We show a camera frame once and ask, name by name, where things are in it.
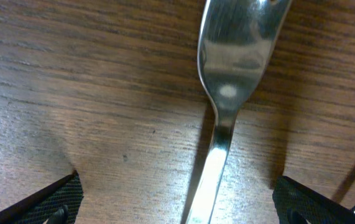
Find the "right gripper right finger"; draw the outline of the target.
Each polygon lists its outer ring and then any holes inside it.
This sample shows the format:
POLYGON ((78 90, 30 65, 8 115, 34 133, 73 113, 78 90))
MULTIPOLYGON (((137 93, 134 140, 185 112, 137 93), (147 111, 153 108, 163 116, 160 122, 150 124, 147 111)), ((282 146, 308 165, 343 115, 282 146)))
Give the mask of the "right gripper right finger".
POLYGON ((281 176, 272 194, 280 224, 355 224, 355 213, 301 183, 281 176))

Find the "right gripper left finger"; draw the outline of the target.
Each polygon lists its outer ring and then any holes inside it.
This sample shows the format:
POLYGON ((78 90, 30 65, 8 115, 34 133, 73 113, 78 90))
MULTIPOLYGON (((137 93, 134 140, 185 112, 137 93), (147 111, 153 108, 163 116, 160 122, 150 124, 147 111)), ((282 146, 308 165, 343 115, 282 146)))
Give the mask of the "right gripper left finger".
POLYGON ((74 224, 83 198, 80 177, 74 172, 0 211, 0 223, 74 224))

